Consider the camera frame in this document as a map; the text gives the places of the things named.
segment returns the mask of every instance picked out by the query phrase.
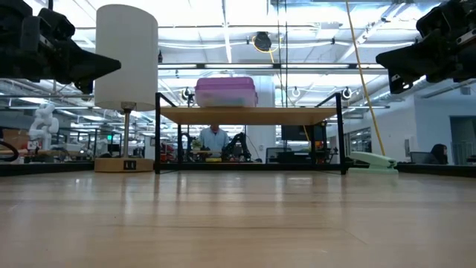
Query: workbench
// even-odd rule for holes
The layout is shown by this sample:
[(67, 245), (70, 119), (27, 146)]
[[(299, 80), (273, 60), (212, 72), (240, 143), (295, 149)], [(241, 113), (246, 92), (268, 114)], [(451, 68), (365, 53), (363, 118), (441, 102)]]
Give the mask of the workbench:
[[(335, 101), (334, 106), (324, 106), (329, 101)], [(170, 106), (161, 106), (161, 101)], [(241, 124), (241, 125), (309, 125), (325, 121), (337, 115), (338, 144), (340, 164), (316, 164), (315, 147), (311, 146), (311, 162), (309, 164), (246, 164), (242, 163), (193, 163), (184, 162), (181, 139), (181, 126), (194, 124)], [(155, 173), (161, 170), (339, 170), (341, 174), (347, 172), (344, 152), (344, 129), (342, 119), (341, 93), (336, 92), (323, 100), (315, 107), (268, 108), (268, 107), (177, 107), (162, 93), (155, 94), (155, 144), (160, 144), (161, 128), (159, 118), (164, 116), (177, 123), (178, 154), (176, 163), (161, 163), (161, 146), (155, 147)], [(315, 143), (314, 127), (311, 144)]]

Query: person sitting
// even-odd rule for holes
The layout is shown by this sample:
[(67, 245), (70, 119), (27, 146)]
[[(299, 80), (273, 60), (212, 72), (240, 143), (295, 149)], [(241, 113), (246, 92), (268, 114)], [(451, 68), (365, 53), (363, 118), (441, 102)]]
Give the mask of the person sitting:
[(428, 163), (431, 165), (447, 165), (448, 164), (448, 148), (444, 144), (435, 144), (431, 149), (431, 157)]
[(212, 124), (210, 127), (203, 129), (200, 132), (199, 140), (203, 147), (208, 147), (210, 151), (214, 152), (221, 152), (222, 148), (229, 142), (228, 134), (220, 129), (217, 124)]

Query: computer screen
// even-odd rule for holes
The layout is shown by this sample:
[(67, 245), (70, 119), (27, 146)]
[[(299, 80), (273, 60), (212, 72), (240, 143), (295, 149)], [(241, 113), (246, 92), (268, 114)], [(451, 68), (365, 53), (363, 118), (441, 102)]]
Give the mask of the computer screen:
[[(306, 126), (307, 135), (311, 139), (311, 126)], [(321, 125), (314, 126), (314, 138), (316, 141), (324, 140), (326, 127)], [(284, 141), (308, 141), (304, 126), (281, 126), (281, 139)]]

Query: pink plastic container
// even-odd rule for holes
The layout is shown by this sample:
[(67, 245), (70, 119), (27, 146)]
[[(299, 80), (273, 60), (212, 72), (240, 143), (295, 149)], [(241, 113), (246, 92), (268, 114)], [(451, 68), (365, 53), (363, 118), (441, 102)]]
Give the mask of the pink plastic container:
[(250, 77), (200, 78), (195, 94), (200, 107), (256, 107), (258, 103)]

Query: wooden lamp base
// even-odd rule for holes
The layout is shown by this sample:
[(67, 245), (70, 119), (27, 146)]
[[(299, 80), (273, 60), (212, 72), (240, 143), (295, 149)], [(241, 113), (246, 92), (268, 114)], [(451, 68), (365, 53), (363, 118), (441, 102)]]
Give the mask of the wooden lamp base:
[(94, 160), (95, 172), (132, 173), (154, 170), (154, 160), (133, 158), (104, 158)]

